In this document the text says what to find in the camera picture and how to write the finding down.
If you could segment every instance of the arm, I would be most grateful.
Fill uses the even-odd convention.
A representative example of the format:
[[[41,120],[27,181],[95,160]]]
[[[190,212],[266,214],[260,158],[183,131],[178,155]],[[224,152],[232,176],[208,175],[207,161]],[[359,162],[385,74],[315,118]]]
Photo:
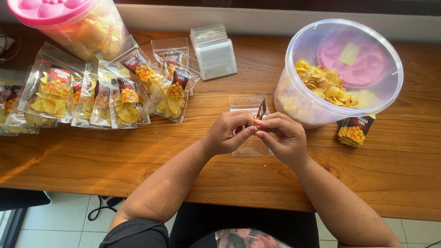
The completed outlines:
[[[402,247],[386,222],[366,202],[309,157],[301,124],[279,112],[255,123],[259,126],[255,135],[295,172],[339,247]],[[275,133],[279,140],[268,132]]]
[[[134,218],[168,221],[205,164],[214,155],[236,150],[256,130],[250,111],[223,113],[201,140],[170,159],[130,194],[115,214],[109,231]]]

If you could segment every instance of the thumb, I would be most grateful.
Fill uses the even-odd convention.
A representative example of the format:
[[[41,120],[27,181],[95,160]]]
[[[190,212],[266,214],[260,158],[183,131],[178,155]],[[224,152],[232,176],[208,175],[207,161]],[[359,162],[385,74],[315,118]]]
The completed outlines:
[[[255,135],[259,137],[263,141],[263,143],[265,143],[265,145],[272,151],[277,150],[277,146],[280,145],[279,142],[271,134],[265,131],[257,131]]]
[[[242,131],[238,132],[232,138],[230,138],[228,142],[231,144],[231,146],[238,148],[240,145],[242,145],[242,143],[245,142],[245,140],[250,138],[251,135],[253,135],[256,131],[257,128],[255,126],[247,127]]]

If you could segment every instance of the hand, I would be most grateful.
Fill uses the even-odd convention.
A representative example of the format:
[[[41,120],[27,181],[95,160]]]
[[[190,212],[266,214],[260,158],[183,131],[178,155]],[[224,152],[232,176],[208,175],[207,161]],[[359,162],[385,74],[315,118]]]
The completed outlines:
[[[280,113],[272,113],[262,120],[255,120],[255,133],[280,161],[291,168],[306,165],[311,158],[306,150],[306,135],[300,123]],[[278,141],[269,133],[275,133]]]
[[[239,148],[256,131],[251,111],[223,113],[202,137],[201,144],[210,156],[227,154]]]

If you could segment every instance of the pink container lid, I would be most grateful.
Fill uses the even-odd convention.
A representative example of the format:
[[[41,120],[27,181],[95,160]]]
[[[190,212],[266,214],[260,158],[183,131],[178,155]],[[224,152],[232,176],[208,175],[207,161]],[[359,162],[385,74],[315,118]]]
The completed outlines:
[[[352,66],[339,61],[339,57],[348,42],[357,45],[360,50]],[[318,47],[318,62],[331,70],[337,69],[343,85],[351,88],[365,88],[383,79],[386,70],[386,57],[381,47],[360,33],[335,33],[323,39]]]
[[[98,0],[7,0],[9,10],[28,25],[55,25],[74,19]]]

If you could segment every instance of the wooden table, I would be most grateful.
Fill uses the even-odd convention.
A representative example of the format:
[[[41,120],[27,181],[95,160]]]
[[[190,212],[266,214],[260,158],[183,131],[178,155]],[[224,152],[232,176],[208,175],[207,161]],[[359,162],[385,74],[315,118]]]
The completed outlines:
[[[1,67],[27,70],[44,41],[22,25],[23,49]],[[131,30],[151,54],[150,40],[188,33]],[[273,93],[284,67],[288,37],[229,35],[238,73],[197,83],[183,124],[158,116],[146,127],[98,131],[60,124],[38,135],[0,137],[0,187],[127,197],[176,153],[201,138],[229,111],[229,96]],[[365,144],[337,140],[336,123],[307,130],[311,157],[381,216],[441,221],[441,45],[394,43],[404,66],[397,100],[377,115]],[[314,211],[296,175],[275,156],[215,156],[202,170],[187,202]]]

